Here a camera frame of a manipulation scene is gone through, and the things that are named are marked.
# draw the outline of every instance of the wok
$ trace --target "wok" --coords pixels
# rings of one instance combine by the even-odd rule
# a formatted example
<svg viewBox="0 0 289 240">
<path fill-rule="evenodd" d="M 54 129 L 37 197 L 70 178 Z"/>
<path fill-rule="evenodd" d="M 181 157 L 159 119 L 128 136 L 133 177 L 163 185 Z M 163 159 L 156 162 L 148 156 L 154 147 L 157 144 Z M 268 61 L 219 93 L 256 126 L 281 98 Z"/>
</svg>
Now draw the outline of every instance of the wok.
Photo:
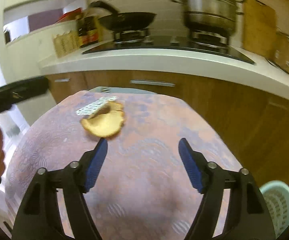
<svg viewBox="0 0 289 240">
<path fill-rule="evenodd" d="M 119 13 L 117 9 L 104 1 L 92 2 L 89 7 L 110 11 L 112 14 L 101 17 L 99 22 L 103 27 L 116 33 L 142 30 L 148 27 L 156 16 L 155 13 L 148 12 Z"/>
</svg>

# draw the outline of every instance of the stainless steel pot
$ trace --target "stainless steel pot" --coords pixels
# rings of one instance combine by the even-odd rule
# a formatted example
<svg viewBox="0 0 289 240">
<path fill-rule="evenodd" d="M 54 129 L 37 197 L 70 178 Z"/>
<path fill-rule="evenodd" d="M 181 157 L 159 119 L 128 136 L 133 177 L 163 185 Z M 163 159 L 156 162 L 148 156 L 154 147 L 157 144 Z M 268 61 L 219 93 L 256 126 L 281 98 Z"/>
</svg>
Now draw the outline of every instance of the stainless steel pot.
<svg viewBox="0 0 289 240">
<path fill-rule="evenodd" d="M 237 2 L 243 0 L 172 0 L 183 7 L 184 24 L 191 30 L 218 33 L 224 37 L 236 31 Z"/>
</svg>

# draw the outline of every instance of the metal screw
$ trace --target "metal screw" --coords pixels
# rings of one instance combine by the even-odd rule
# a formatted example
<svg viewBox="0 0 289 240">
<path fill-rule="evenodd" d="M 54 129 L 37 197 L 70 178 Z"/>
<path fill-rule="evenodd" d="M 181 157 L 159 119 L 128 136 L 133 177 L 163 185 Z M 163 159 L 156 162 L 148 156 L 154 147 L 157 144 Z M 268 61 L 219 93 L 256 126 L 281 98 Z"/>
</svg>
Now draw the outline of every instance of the metal screw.
<svg viewBox="0 0 289 240">
<path fill-rule="evenodd" d="M 248 175 L 248 174 L 249 174 L 249 171 L 248 171 L 247 169 L 245 169 L 245 168 L 242 168 L 242 169 L 240 170 L 240 172 L 241 172 L 242 174 L 244 174 L 244 175 Z"/>
<path fill-rule="evenodd" d="M 40 168 L 40 169 L 38 169 L 38 174 L 39 175 L 42 175 L 42 174 L 44 174 L 46 172 L 46 169 L 45 168 Z"/>
<path fill-rule="evenodd" d="M 217 164 L 214 162 L 208 162 L 208 167 L 211 169 L 215 169 L 217 167 Z"/>
<path fill-rule="evenodd" d="M 73 168 L 73 169 L 77 168 L 78 166 L 79 166 L 79 162 L 70 163 L 70 167 Z"/>
</svg>

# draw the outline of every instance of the table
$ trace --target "table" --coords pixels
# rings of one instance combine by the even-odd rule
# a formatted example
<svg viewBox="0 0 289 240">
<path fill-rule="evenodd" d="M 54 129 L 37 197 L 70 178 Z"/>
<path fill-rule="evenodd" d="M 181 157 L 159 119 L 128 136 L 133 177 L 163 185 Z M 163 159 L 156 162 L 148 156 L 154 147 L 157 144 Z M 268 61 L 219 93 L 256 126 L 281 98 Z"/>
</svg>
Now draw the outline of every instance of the table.
<svg viewBox="0 0 289 240">
<path fill-rule="evenodd" d="M 202 195 L 188 178 L 178 153 L 185 137 L 193 150 L 222 168 L 238 171 L 240 163 L 217 133 L 184 101 L 164 95 L 109 94 L 125 105 L 126 122 L 108 140 L 108 153 L 95 187 L 85 194 L 103 239 L 183 240 Z M 35 172 L 62 169 L 94 149 L 76 111 L 103 93 L 80 91 L 40 117 L 25 134 L 7 170 L 6 203 L 14 221 Z M 214 235 L 222 232 L 229 191 L 225 190 Z M 58 193 L 64 231 L 72 236 L 62 192 Z"/>
</svg>

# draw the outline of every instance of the black glass cooktop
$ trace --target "black glass cooktop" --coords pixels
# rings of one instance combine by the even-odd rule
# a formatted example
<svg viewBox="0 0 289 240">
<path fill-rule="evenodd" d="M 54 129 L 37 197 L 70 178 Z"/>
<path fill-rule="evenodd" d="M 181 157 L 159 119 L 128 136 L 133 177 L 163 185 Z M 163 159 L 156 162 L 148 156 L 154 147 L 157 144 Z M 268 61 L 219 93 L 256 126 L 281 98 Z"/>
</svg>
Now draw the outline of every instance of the black glass cooktop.
<svg viewBox="0 0 289 240">
<path fill-rule="evenodd" d="M 206 45 L 196 44 L 185 37 L 173 38 L 171 36 L 148 36 L 144 41 L 120 44 L 115 44 L 113 41 L 111 41 L 89 49 L 83 52 L 83 54 L 114 49 L 181 49 L 233 58 L 255 65 L 253 60 L 249 59 L 247 56 L 230 46 L 226 47 L 225 49 L 212 48 Z"/>
</svg>

